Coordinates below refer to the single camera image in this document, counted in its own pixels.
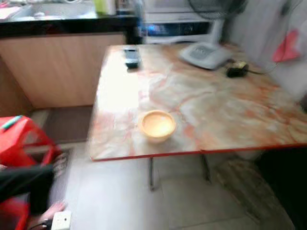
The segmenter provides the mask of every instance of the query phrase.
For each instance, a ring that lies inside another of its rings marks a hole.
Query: floor tile
[[[280,210],[260,223],[261,230],[295,230],[295,227],[284,210]]]
[[[90,156],[87,155],[86,142],[75,142],[58,145],[62,150],[72,150],[73,159],[85,159],[90,160]]]
[[[223,152],[223,153],[210,153],[206,154],[208,164],[211,170],[213,170],[217,165],[223,163],[230,158],[236,158],[235,152]]]
[[[197,226],[182,228],[182,230],[259,230],[259,226],[250,218],[236,218],[214,223],[201,224]]]
[[[85,143],[75,143],[74,146],[61,146],[61,149],[70,149],[71,157],[68,162],[69,176],[65,193],[67,210],[75,210],[79,200],[84,169],[92,161],[84,156]]]
[[[199,154],[159,157],[154,159],[154,165],[161,180],[202,173]]]
[[[166,230],[162,189],[150,192],[145,159],[84,166],[72,230]]]
[[[170,228],[243,217],[244,211],[218,183],[201,176],[161,180]]]

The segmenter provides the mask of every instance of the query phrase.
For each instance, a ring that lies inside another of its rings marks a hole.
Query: remote control
[[[124,48],[125,52],[125,63],[128,69],[137,69],[140,63],[140,55],[137,48],[129,47]]]

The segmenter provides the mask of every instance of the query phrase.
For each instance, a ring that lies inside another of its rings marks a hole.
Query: yellow bowl
[[[169,113],[152,110],[139,119],[139,130],[150,142],[159,143],[167,140],[176,129],[176,122]]]

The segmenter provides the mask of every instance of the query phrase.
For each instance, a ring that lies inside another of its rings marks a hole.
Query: doormat
[[[56,144],[87,140],[92,107],[52,109],[43,130]]]

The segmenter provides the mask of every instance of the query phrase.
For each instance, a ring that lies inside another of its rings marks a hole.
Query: red plastic stool
[[[0,126],[14,117],[0,118]],[[36,142],[26,144],[29,134],[34,134]],[[42,165],[51,163],[61,151],[47,135],[35,125],[28,117],[23,116],[7,130],[0,130],[0,163],[5,166],[31,166],[37,162],[24,152],[27,147],[49,146],[49,151],[44,155]],[[21,203],[14,198],[8,199],[0,204],[0,210],[6,214],[19,216],[19,222],[15,230],[24,230],[27,223],[29,205]]]

